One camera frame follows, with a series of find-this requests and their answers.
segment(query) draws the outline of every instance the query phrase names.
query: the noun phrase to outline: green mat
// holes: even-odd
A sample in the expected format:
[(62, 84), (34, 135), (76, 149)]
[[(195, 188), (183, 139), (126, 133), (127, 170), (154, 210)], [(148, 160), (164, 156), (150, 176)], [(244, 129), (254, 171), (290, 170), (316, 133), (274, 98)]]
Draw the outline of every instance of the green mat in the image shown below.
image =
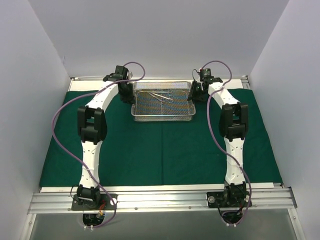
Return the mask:
[[(64, 102), (88, 92), (67, 92)], [(243, 147), (243, 166), (252, 183), (282, 183), (257, 102), (251, 90), (230, 93), (249, 106), (249, 132)], [(60, 114), (55, 132), (61, 143), (82, 159), (77, 134), (77, 109), (92, 97), (67, 106)], [(100, 151), (99, 178), (103, 186), (151, 186), (221, 184), (227, 161), (211, 138), (206, 103), (197, 103), (192, 121), (135, 122), (131, 106), (117, 95), (105, 112), (108, 126)], [(221, 146), (218, 104), (211, 101), (211, 123)], [(42, 170), (40, 187), (69, 187), (78, 184), (81, 165), (52, 139)]]

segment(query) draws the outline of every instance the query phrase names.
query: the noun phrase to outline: screw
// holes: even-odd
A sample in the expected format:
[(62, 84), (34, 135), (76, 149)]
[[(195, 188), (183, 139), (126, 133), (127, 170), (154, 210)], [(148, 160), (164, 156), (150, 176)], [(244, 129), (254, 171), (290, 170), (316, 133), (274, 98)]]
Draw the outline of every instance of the screw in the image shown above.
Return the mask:
[(113, 199), (114, 203), (115, 203), (115, 204), (117, 204), (117, 202), (118, 202), (118, 201), (117, 201), (117, 199), (116, 199), (116, 198), (114, 198), (114, 197), (113, 197), (112, 199)]
[(215, 201), (216, 201), (215, 197), (213, 197), (213, 196), (209, 196), (209, 197), (208, 197), (208, 202), (209, 202), (210, 204), (213, 204)]

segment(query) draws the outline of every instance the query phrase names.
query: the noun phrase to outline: robotic arm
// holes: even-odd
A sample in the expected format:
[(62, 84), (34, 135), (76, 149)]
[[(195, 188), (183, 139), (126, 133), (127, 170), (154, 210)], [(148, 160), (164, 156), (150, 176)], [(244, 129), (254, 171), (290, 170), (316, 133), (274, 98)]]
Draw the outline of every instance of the robotic arm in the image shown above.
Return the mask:
[[(192, 82), (188, 100), (205, 102), (208, 95), (222, 88), (223, 81), (219, 77), (213, 77), (209, 68), (200, 69), (198, 74), (199, 79)], [(248, 132), (248, 105), (240, 103), (225, 88), (212, 97), (221, 108), (219, 133), (224, 138), (226, 152), (235, 157), (243, 167), (243, 146)], [(230, 156), (227, 156), (226, 162), (224, 193), (213, 194), (213, 199), (220, 199), (218, 204), (221, 207), (234, 207), (234, 203), (246, 199), (246, 180), (238, 164)]]
[[(126, 67), (116, 66), (115, 72), (103, 79), (101, 89), (117, 80), (127, 80), (129, 75), (130, 72)], [(108, 87), (103, 92), (97, 93), (86, 106), (80, 106), (77, 111), (77, 128), (78, 135), (81, 137), (83, 162), (88, 166), (97, 181), (99, 181), (100, 148), (108, 131), (105, 110), (118, 93), (123, 102), (131, 104), (135, 102), (132, 83), (118, 83)], [(81, 179), (76, 195), (79, 205), (85, 204), (96, 207), (101, 203), (99, 187), (84, 166), (82, 166)]]

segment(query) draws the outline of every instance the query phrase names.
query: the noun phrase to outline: white backdrop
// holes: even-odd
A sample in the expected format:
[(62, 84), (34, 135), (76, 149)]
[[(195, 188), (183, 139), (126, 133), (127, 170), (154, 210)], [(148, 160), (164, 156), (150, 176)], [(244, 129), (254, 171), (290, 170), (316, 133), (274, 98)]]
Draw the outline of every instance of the white backdrop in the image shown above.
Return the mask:
[(290, 0), (250, 83), (306, 239), (320, 234), (320, 2)]
[[(141, 62), (149, 77), (191, 78), (223, 60), (248, 75), (288, 0), (29, 0), (71, 77)], [(228, 77), (223, 66), (214, 75)], [(135, 76), (141, 71), (134, 71)]]
[(19, 239), (70, 79), (27, 0), (0, 7), (0, 239)]

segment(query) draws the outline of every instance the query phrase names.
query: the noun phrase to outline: metal tray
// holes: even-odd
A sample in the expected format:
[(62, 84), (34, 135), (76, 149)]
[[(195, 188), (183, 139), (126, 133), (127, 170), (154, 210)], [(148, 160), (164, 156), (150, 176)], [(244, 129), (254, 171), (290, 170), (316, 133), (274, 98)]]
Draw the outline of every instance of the metal tray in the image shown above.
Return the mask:
[(133, 119), (137, 122), (190, 121), (196, 114), (193, 101), (187, 100), (190, 87), (188, 81), (135, 82)]

